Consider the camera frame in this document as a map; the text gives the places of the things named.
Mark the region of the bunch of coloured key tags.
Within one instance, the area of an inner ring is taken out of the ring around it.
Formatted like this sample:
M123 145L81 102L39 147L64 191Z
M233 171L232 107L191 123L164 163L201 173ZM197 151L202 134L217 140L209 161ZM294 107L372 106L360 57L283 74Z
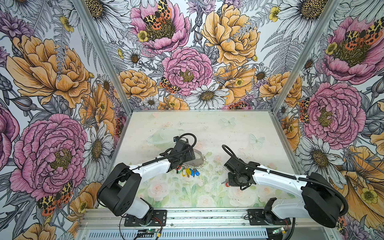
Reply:
M178 166L175 170L177 174L181 173L182 177L194 178L200 176L200 172L196 166Z

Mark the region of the metal key organizer plate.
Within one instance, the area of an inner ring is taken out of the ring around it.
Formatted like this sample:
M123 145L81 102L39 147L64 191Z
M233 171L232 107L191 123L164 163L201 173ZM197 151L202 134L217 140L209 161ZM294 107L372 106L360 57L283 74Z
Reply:
M194 149L195 159L184 163L184 167L190 169L201 169L206 164L206 157L199 150Z

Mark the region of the red tagged key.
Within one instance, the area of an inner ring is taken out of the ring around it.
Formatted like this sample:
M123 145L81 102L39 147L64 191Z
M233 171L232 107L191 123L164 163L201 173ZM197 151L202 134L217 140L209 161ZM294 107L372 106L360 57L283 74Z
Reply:
M226 179L224 182L222 182L222 184L224 184L227 188L230 187L230 183L229 183L228 179Z

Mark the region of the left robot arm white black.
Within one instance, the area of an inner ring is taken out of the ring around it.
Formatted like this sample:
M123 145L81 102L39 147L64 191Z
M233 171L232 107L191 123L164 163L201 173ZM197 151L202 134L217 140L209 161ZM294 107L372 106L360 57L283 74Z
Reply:
M147 225L154 218L154 209L137 197L141 183L166 174L196 159L197 138L191 133L174 137L175 146L148 162L127 166L117 164L98 190L97 200L115 216L132 216Z

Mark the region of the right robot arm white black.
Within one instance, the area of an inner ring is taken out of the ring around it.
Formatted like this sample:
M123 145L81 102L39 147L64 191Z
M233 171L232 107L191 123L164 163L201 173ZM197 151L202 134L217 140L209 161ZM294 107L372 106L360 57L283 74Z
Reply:
M224 167L228 172L229 187L238 187L241 191L251 185L272 187L294 196L283 200L272 197L263 210L249 211L250 220L264 221L270 225L287 222L289 219L312 219L316 223L334 228L340 217L349 210L346 198L317 173L291 175L275 171L258 163L245 163L232 156Z

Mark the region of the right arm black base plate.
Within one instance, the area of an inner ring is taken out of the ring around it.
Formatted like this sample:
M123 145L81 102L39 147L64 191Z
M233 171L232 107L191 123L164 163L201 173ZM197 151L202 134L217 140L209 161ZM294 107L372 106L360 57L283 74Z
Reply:
M248 209L244 220L248 220L251 226L291 225L289 218L278 219L272 212L265 213L263 209Z

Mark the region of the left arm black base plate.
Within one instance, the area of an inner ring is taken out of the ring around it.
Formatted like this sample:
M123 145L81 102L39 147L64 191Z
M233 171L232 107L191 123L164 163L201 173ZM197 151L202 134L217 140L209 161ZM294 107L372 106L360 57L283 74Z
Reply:
M132 215L125 218L125 227L164 227L167 222L167 210L150 210L142 219Z

